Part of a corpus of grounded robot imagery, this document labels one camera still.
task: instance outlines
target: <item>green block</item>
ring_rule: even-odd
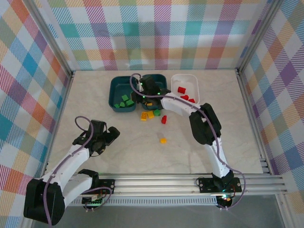
[[[134,102],[132,100],[128,100],[128,101],[126,101],[126,104],[128,107],[130,107],[134,104]]]
[[[160,116],[161,115],[161,112],[158,109],[154,110],[153,113],[154,113],[155,116]]]
[[[123,95],[123,96],[122,96],[122,99],[123,99],[123,101],[127,101],[127,100],[129,100],[129,98],[128,98],[128,96],[127,96],[127,95]]]

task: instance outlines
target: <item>white bowl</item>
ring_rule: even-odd
[[[186,88],[185,94],[177,92],[178,87]],[[177,96],[188,95],[189,99],[194,99],[195,103],[200,102],[199,83],[194,75],[173,75],[171,78],[171,92]]]

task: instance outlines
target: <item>toy block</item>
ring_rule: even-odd
[[[128,100],[125,103],[127,104],[128,107],[131,107],[134,104],[134,101]]]
[[[141,116],[141,120],[142,121],[147,121],[147,113],[146,112],[142,112],[142,116]]]
[[[148,114],[149,119],[154,118],[153,111],[148,111],[147,114]]]
[[[161,123],[162,123],[162,124],[166,124],[166,122],[167,122],[167,116],[164,115],[164,116],[162,117],[162,119],[161,119]]]
[[[179,92],[179,93],[181,93],[181,94],[185,94],[185,92],[186,92],[186,88],[184,88],[184,87],[178,87],[178,89],[177,89],[177,92]]]
[[[185,95],[185,96],[180,96],[182,99],[185,99],[186,101],[188,101],[189,99],[189,96],[188,95]]]
[[[158,110],[158,109],[154,110],[154,115],[155,116],[160,116],[161,115],[160,110]]]
[[[129,98],[128,98],[128,96],[127,96],[127,95],[123,95],[123,96],[122,96],[122,99],[123,99],[123,101],[127,101],[127,100],[129,100]]]
[[[165,144],[165,143],[167,143],[167,139],[166,139],[166,138],[162,138],[162,139],[160,140],[160,142],[163,143],[163,144]]]

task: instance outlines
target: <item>orange block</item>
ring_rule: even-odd
[[[142,112],[141,120],[142,121],[147,121],[148,114],[146,112]]]
[[[162,139],[160,140],[160,142],[161,142],[162,144],[165,144],[165,143],[167,143],[167,139],[166,139],[166,138],[162,138]]]

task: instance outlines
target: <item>metal frame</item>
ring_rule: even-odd
[[[260,3],[258,4],[258,6],[255,10],[255,13],[253,15],[253,18],[250,20],[250,24],[247,28],[247,32],[244,35],[244,37],[243,37],[243,39],[242,39],[242,41],[239,45],[237,54],[234,57],[234,60],[233,60],[232,65],[231,65],[232,68],[234,68],[238,65],[238,62],[239,62],[239,59],[241,58],[243,50],[246,47],[249,38],[251,37],[251,33],[252,33],[254,27],[256,26],[257,21],[258,21],[260,15],[261,15],[261,13],[263,12],[263,9],[264,9],[265,5],[267,4],[267,1],[268,0],[261,0]]]
[[[38,25],[38,27],[39,27],[41,33],[43,34],[44,38],[46,39],[47,43],[50,45],[51,49],[53,50],[54,55],[58,59],[63,70],[65,71],[65,73],[67,75],[69,75],[71,77],[73,75],[73,71],[71,70],[64,55],[62,54],[61,49],[59,48],[55,38],[53,37],[52,32],[48,28],[48,25],[43,20],[43,17],[41,16],[36,4],[33,2],[33,0],[24,0],[23,3],[28,8],[28,11],[31,13],[31,16],[33,17],[34,21]]]
[[[242,177],[240,175],[235,176],[240,178],[243,185]],[[151,199],[151,197],[156,197],[157,200],[190,199],[192,201],[188,202],[188,205],[195,205],[198,199],[210,199],[222,195],[216,192],[200,193],[200,189],[196,185],[198,177],[210,178],[211,174],[99,174],[100,179],[115,179],[115,191],[111,197],[113,201],[109,202],[110,206],[132,205],[134,202],[131,200],[139,199],[139,197],[144,201],[137,202],[137,206],[146,205],[145,200]],[[281,176],[245,174],[245,178],[247,183],[246,195],[287,193],[287,188]],[[81,197],[75,199],[69,206],[83,206]]]
[[[259,28],[258,32],[255,34],[253,38],[252,44],[248,47],[248,51],[246,52],[243,62],[239,67],[239,71],[243,72],[244,69],[247,67],[248,63],[250,62],[254,52],[256,51],[260,41],[263,39],[265,33],[267,32],[268,27],[270,26],[273,18],[275,17],[276,13],[280,9],[281,4],[284,0],[273,0],[273,3],[269,7],[268,12],[266,13],[265,18],[261,23],[261,27]]]
[[[239,70],[236,71],[237,81],[239,83],[240,91],[244,100],[246,107],[246,112],[251,124],[251,128],[255,137],[255,141],[259,148],[261,154],[261,165],[263,169],[263,174],[245,174],[247,181],[247,190],[246,195],[265,195],[265,194],[275,194],[278,200],[278,204],[281,210],[284,223],[287,227],[295,227],[292,215],[290,214],[289,202],[285,197],[287,193],[287,188],[285,186],[284,180],[281,176],[278,175],[269,175],[273,173],[271,166],[269,166],[269,158],[266,154],[266,150],[262,141],[262,137],[259,133],[257,122],[253,115],[253,110],[250,105],[250,100],[245,89],[244,81],[242,78],[241,72],[244,71],[248,65],[250,59],[253,56],[254,51],[258,47],[258,44],[262,40],[264,34],[266,33],[267,28],[269,27],[272,19],[274,18],[276,12],[280,8],[283,0],[275,0],[271,5],[266,17],[262,21],[261,28],[255,35],[254,41],[249,47],[247,53],[244,56],[244,60],[240,65]],[[47,161],[49,159],[50,151],[52,149],[52,144],[54,136],[57,134],[58,125],[60,123],[63,110],[65,108],[67,98],[71,89],[73,82],[73,71],[69,67],[64,55],[62,54],[60,48],[58,47],[55,39],[52,36],[47,24],[43,20],[39,10],[37,9],[33,0],[24,0],[26,7],[33,16],[34,20],[39,26],[39,29],[43,33],[48,44],[51,46],[54,51],[55,56],[58,58],[61,66],[64,68],[67,75],[70,76],[68,82],[67,90],[65,97],[63,99],[63,105],[60,110],[58,122],[55,126],[55,132],[47,152],[45,163],[42,168],[41,175],[45,171]],[[198,199],[198,198],[208,198],[210,193],[201,194],[198,186],[195,183],[195,180],[198,177],[211,177],[210,174],[100,174],[99,178],[101,179],[115,179],[115,192],[113,194],[113,200],[115,199],[124,199],[124,203],[129,204],[128,199],[134,197],[141,197],[148,199],[149,197],[161,197],[171,199],[174,197],[183,197],[184,199]],[[241,184],[244,183],[241,176],[236,175],[241,180]],[[71,206],[79,206],[79,198],[71,203]],[[110,204],[117,205],[117,201],[112,201]],[[30,227],[32,220],[23,218],[19,227]]]
[[[56,31],[62,45],[64,46],[66,53],[68,54],[68,56],[70,58],[71,66],[73,67],[74,70],[80,70],[79,64],[72,52],[70,45],[67,42],[65,35],[63,34],[63,31],[60,28],[60,25],[48,3],[48,0],[40,0],[40,4],[42,5],[42,8],[44,9],[45,13],[47,14],[48,19],[52,23],[53,28]]]
[[[52,151],[53,144],[54,144],[54,139],[55,139],[55,136],[57,135],[57,132],[58,132],[58,129],[59,129],[58,126],[60,124],[60,121],[61,121],[61,118],[62,118],[62,115],[63,115],[63,111],[64,111],[64,109],[66,107],[66,104],[67,104],[67,98],[68,98],[68,95],[70,94],[73,80],[74,80],[74,75],[72,75],[72,77],[69,78],[69,81],[68,81],[68,84],[67,84],[67,87],[66,87],[66,94],[65,94],[65,96],[63,98],[62,106],[61,106],[60,111],[59,111],[58,120],[55,123],[54,133],[52,134],[51,139],[50,139],[49,147],[47,149],[46,158],[45,158],[45,160],[43,162],[43,165],[42,165],[40,177],[42,177],[44,175],[45,170],[47,168],[47,165],[48,165],[47,162],[48,162],[49,157],[51,155],[51,151]]]
[[[260,156],[261,156],[261,158],[266,160],[266,162],[268,164],[269,172],[271,174],[274,174],[272,167],[269,165],[270,160],[266,154],[266,148],[265,148],[263,140],[262,140],[262,135],[258,129],[257,120],[254,117],[254,111],[252,109],[252,105],[249,100],[249,94],[247,93],[243,77],[237,69],[235,70],[235,72],[236,72],[236,76],[237,76],[237,82],[238,82],[238,85],[239,85],[239,88],[240,88],[240,91],[241,91],[241,94],[243,97],[246,113],[247,113],[249,123],[250,123],[250,127],[252,130],[253,136],[255,138],[256,145],[259,149]]]

